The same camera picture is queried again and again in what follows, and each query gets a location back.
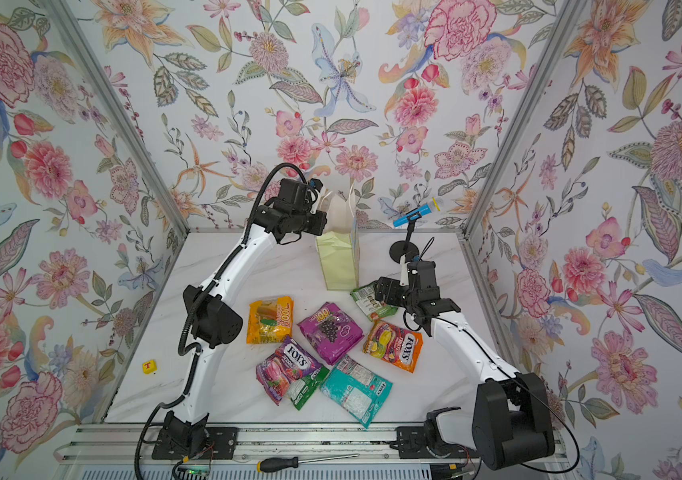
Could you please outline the orange Fox's candy bag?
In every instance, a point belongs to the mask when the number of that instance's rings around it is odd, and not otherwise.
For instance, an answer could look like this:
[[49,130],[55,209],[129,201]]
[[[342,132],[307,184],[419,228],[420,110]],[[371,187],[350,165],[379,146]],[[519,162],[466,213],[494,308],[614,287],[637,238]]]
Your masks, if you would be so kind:
[[423,344],[421,333],[378,320],[366,337],[363,352],[408,373],[413,373]]

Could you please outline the small green snack packet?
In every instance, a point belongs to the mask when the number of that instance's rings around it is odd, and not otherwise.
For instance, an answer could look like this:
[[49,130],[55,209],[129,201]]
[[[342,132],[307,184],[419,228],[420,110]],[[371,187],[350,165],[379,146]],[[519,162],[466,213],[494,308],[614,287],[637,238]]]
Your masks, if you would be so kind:
[[375,298],[375,287],[376,282],[373,281],[350,292],[350,296],[357,307],[371,322],[392,317],[398,312],[397,307],[388,305]]

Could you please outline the paper bag white green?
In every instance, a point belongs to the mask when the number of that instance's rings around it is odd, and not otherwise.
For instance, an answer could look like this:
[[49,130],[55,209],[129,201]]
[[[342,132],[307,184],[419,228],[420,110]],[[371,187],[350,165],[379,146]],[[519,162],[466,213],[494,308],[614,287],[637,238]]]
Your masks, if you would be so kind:
[[326,214],[326,225],[316,239],[316,249],[329,291],[359,287],[358,197],[351,186],[347,192],[326,190],[319,199],[317,212]]

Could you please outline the purple magenta snack bag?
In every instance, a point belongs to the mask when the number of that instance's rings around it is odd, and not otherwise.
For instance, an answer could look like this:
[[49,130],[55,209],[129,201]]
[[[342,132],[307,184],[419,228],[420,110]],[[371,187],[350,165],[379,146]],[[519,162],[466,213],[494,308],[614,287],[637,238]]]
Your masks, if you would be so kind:
[[362,328],[333,302],[325,302],[314,314],[299,322],[298,328],[329,365],[335,365],[364,336]]

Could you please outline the teal snack bag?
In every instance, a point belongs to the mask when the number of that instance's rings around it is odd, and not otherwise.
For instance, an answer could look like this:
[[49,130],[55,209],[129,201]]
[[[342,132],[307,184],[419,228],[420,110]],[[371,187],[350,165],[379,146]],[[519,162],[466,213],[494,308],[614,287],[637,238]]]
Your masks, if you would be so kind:
[[383,407],[393,383],[345,355],[321,386],[321,392],[341,406],[364,428]]

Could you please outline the purple Fox's berries bag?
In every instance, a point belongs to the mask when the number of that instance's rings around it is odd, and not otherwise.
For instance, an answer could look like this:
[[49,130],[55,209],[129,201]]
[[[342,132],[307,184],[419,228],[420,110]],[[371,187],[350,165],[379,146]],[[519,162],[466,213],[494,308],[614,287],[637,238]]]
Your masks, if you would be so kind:
[[322,364],[287,335],[272,355],[258,364],[255,375],[266,394],[280,405],[290,386],[320,371]]

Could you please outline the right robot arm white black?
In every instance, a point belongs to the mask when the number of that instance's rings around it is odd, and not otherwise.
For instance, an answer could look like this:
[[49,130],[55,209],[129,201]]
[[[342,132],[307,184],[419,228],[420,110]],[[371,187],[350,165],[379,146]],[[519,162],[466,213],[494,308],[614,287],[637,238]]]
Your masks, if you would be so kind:
[[446,407],[427,414],[426,445],[437,455],[463,447],[492,470],[553,455],[554,428],[543,380],[520,373],[477,336],[459,305],[441,295],[435,267],[432,261],[411,262],[405,281],[381,277],[374,284],[375,299],[402,308],[476,386],[471,413]]

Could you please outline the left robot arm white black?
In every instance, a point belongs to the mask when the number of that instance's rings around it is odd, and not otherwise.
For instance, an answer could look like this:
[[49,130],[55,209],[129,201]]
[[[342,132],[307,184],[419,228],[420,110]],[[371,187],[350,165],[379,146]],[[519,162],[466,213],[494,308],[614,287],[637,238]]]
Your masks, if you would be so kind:
[[252,205],[243,234],[219,268],[202,284],[189,285],[183,292],[187,317],[177,348],[183,357],[193,355],[184,388],[170,402],[153,409],[139,434],[133,473],[143,477],[140,460],[145,436],[159,411],[167,412],[156,440],[185,459],[200,457],[212,442],[206,431],[210,408],[205,397],[212,392],[214,380],[225,353],[225,346],[240,334],[244,320],[234,310],[235,299],[253,268],[288,234],[318,236],[323,233],[327,214],[316,208],[323,189],[319,179],[304,176],[280,181],[279,192],[267,201],[262,197],[271,183],[262,184]]

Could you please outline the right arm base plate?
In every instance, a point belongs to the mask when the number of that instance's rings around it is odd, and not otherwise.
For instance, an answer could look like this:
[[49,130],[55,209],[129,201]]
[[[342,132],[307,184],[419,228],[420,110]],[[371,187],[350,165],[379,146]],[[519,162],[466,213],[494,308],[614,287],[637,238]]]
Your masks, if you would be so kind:
[[428,432],[423,425],[397,427],[395,435],[390,447],[398,452],[400,459],[447,459],[461,463],[478,458],[473,449],[438,440],[436,434]]

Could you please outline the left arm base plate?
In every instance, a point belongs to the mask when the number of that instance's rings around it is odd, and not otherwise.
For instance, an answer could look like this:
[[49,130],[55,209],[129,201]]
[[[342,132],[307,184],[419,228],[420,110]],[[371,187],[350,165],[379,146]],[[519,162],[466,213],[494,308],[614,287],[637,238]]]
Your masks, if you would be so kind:
[[151,452],[152,460],[181,460],[199,454],[203,460],[232,460],[237,446],[236,427],[206,427],[191,433],[160,430]]

